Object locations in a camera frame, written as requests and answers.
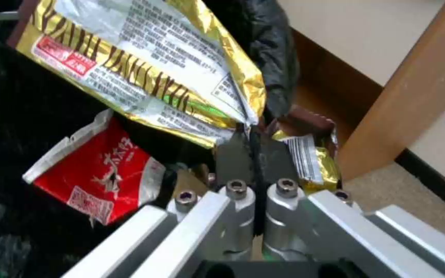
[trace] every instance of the barcode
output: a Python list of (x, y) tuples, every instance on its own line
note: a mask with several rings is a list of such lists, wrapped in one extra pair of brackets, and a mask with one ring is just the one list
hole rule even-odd
[(288, 137), (282, 141), (288, 145), (300, 179), (323, 183), (316, 155), (314, 137), (312, 135)]
[(92, 216), (103, 225), (108, 223), (109, 216), (113, 210), (113, 202), (94, 197), (79, 186), (73, 188), (67, 205), (81, 213)]

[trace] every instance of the snack wrapper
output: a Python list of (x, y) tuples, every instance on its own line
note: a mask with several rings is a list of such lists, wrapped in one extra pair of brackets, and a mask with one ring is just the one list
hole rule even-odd
[(288, 145), (300, 184), (306, 194), (340, 187), (341, 174), (334, 160), (337, 150), (332, 120), (294, 106), (267, 129), (272, 138)]
[(111, 110), (99, 113), (23, 174), (27, 183), (103, 225), (154, 200), (165, 171), (112, 115)]
[(262, 74), (201, 0), (25, 0), (8, 44), (118, 113), (211, 148), (258, 123)]
[(300, 184), (306, 194), (337, 189), (340, 175), (336, 162), (326, 148), (315, 146), (312, 134), (289, 137), (279, 131), (272, 138), (288, 145)]

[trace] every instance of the hex socket screw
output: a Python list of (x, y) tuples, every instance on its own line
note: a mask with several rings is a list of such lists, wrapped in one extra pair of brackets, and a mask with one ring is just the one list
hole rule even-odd
[(334, 195), (339, 198), (339, 200), (343, 201), (343, 203), (347, 204), (348, 206), (353, 205), (353, 198), (351, 197), (351, 193), (344, 191), (344, 190), (336, 190), (334, 192)]
[(286, 199), (298, 196), (298, 184), (291, 178), (280, 178), (276, 185), (276, 192), (279, 196)]
[(192, 190), (180, 192), (175, 198), (176, 209), (187, 213), (197, 204), (197, 194)]
[(242, 180), (231, 180), (226, 183), (226, 195), (233, 200), (241, 200), (247, 196), (247, 183)]

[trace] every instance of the brown wooden panel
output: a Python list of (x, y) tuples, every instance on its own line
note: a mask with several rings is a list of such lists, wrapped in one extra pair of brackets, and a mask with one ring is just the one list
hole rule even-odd
[(341, 146), (383, 88), (296, 30), (293, 35), (302, 72), (295, 104), (335, 121)]
[(445, 110), (445, 5), (339, 152), (345, 180), (392, 162)]

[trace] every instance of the red wrapper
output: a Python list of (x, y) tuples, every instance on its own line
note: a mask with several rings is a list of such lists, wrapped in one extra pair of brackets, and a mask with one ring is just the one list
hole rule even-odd
[(107, 225), (154, 200), (164, 170), (107, 110), (56, 144), (23, 179)]

